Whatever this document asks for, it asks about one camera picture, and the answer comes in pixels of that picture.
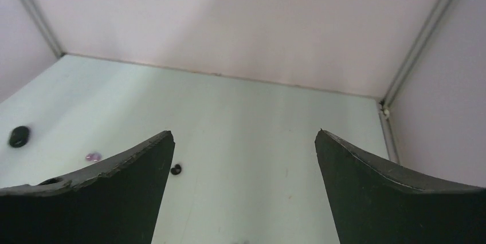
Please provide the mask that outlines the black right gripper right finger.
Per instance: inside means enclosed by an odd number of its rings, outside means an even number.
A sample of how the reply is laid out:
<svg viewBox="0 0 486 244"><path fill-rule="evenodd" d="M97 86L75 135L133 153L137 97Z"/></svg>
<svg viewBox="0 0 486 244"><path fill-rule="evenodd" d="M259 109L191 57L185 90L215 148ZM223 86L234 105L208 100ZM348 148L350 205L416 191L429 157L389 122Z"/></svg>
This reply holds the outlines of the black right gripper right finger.
<svg viewBox="0 0 486 244"><path fill-rule="evenodd" d="M485 189L435 178L320 130L315 148L341 243L484 243Z"/></svg>

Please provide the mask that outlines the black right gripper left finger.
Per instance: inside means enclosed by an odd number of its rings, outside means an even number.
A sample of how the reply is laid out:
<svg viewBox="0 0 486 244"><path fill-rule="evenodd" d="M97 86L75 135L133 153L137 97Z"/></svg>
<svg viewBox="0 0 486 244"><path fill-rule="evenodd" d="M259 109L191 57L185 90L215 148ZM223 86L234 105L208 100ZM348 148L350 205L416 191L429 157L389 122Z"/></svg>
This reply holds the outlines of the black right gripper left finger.
<svg viewBox="0 0 486 244"><path fill-rule="evenodd" d="M170 131L85 168L1 189L2 243L151 243L175 150Z"/></svg>

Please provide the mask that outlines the purple wireless earbud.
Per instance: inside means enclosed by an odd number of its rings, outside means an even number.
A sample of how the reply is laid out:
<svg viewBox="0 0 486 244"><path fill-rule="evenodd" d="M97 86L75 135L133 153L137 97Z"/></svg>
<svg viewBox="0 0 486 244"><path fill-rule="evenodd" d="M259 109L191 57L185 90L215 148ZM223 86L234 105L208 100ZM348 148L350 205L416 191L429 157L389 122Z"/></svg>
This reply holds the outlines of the purple wireless earbud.
<svg viewBox="0 0 486 244"><path fill-rule="evenodd" d="M98 162L102 159L102 155L98 152L92 152L85 156L86 161L88 162Z"/></svg>

